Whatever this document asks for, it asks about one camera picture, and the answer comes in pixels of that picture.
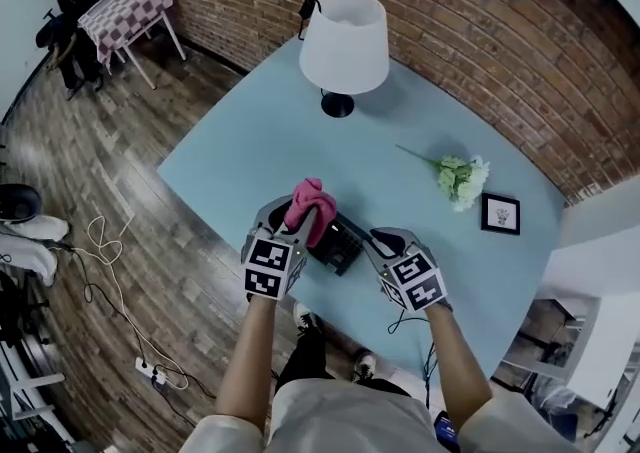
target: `light blue table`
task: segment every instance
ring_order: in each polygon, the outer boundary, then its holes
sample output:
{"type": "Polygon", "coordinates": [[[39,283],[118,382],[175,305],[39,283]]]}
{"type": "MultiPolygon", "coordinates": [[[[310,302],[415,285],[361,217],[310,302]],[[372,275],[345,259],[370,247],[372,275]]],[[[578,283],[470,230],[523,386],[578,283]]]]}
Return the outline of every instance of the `light blue table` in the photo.
{"type": "MultiPolygon", "coordinates": [[[[218,234],[240,250],[256,212],[322,179],[338,209],[363,229],[412,230],[436,256],[449,300],[487,376],[527,313],[551,250],[563,197],[498,132],[409,69],[391,63],[386,82],[355,96],[334,119],[298,66],[300,41],[262,62],[180,142],[159,172],[218,234]],[[491,162],[485,190],[519,199],[521,235],[480,230],[480,206],[455,213],[430,168],[395,145],[430,157],[480,154],[491,162]]],[[[342,277],[310,258],[292,290],[324,320],[392,363],[422,374],[428,325],[390,336],[400,309],[380,292],[363,253],[342,277]]]]}

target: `white cable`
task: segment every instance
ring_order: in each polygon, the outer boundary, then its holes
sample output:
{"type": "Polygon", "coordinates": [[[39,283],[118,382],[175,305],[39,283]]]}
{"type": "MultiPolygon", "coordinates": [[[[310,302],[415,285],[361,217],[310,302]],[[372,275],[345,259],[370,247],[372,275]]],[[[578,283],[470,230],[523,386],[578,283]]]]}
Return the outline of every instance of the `white cable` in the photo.
{"type": "Polygon", "coordinates": [[[161,353],[151,343],[151,341],[149,341],[142,334],[142,332],[140,332],[138,327],[135,326],[135,324],[131,321],[131,318],[129,318],[129,315],[127,314],[127,309],[126,309],[126,307],[124,305],[124,296],[122,295],[122,289],[120,288],[120,284],[118,283],[118,279],[116,277],[116,273],[113,270],[113,263],[115,263],[118,260],[118,258],[120,257],[120,255],[122,254],[123,246],[122,246],[122,242],[120,240],[111,240],[111,241],[108,241],[106,243],[102,243],[102,240],[104,239],[104,228],[105,228],[105,225],[106,225],[106,219],[104,218],[103,215],[100,215],[100,216],[94,218],[91,222],[89,222],[89,225],[87,226],[87,236],[89,236],[89,239],[91,240],[91,243],[93,243],[97,247],[97,249],[98,249],[97,255],[93,254],[91,252],[87,252],[84,249],[74,248],[72,250],[75,251],[75,252],[82,252],[83,254],[86,254],[87,256],[91,256],[91,257],[97,259],[98,261],[100,261],[104,266],[108,266],[109,267],[109,270],[111,271],[111,277],[113,278],[113,282],[116,284],[116,287],[118,288],[118,294],[120,295],[120,306],[122,308],[122,314],[127,319],[127,321],[131,324],[131,326],[136,331],[138,336],[140,336],[140,338],[145,343],[147,343],[153,349],[154,352],[156,352],[160,357],[162,357],[163,359],[168,360],[171,364],[173,364],[174,366],[176,366],[178,368],[178,371],[180,371],[182,376],[184,376],[184,380],[185,380],[184,387],[174,384],[168,378],[166,380],[167,380],[167,384],[169,384],[171,387],[173,387],[174,389],[177,389],[178,391],[182,391],[182,390],[186,389],[187,387],[189,387],[189,379],[187,378],[187,375],[183,371],[182,367],[176,361],[174,361],[170,357],[167,357],[166,355],[161,353]],[[98,220],[102,220],[102,228],[100,230],[100,239],[98,241],[96,241],[96,240],[93,239],[93,236],[91,236],[91,226],[94,223],[96,223],[98,220]],[[109,245],[116,245],[116,246],[120,247],[118,249],[117,254],[113,257],[113,259],[109,259],[107,256],[105,256],[102,253],[102,249],[104,249],[105,247],[108,247],[109,245]]]}

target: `black picture frame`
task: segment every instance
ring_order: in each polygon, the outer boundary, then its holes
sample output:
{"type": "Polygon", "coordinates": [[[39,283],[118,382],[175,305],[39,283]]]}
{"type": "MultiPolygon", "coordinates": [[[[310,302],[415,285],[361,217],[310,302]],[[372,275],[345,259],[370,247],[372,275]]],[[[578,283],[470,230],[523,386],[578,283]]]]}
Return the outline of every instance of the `black picture frame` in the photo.
{"type": "Polygon", "coordinates": [[[502,197],[501,195],[483,193],[482,194],[482,219],[480,222],[480,229],[482,229],[483,231],[492,231],[494,233],[513,234],[515,236],[520,236],[520,201],[517,201],[515,199],[509,199],[508,197],[502,197]],[[506,204],[512,204],[516,207],[516,228],[515,229],[489,225],[489,200],[504,202],[506,204]]]}

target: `small picture frame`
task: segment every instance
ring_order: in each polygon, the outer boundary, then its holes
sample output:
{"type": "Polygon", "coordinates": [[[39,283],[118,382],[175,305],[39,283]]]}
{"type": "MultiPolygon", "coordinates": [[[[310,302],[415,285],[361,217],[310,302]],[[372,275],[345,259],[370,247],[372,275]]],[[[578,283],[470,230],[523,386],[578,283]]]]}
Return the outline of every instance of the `small picture frame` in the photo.
{"type": "Polygon", "coordinates": [[[520,235],[520,201],[483,193],[480,228],[483,231],[520,235]]]}

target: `black lamp base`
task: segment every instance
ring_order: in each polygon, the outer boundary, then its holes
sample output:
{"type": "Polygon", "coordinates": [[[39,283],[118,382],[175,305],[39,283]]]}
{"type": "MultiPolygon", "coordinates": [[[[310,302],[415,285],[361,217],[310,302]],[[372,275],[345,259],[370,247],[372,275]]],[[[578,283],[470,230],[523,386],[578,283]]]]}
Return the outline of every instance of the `black lamp base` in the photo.
{"type": "Polygon", "coordinates": [[[331,117],[342,118],[353,112],[353,98],[346,94],[327,92],[322,97],[322,109],[331,117]]]}

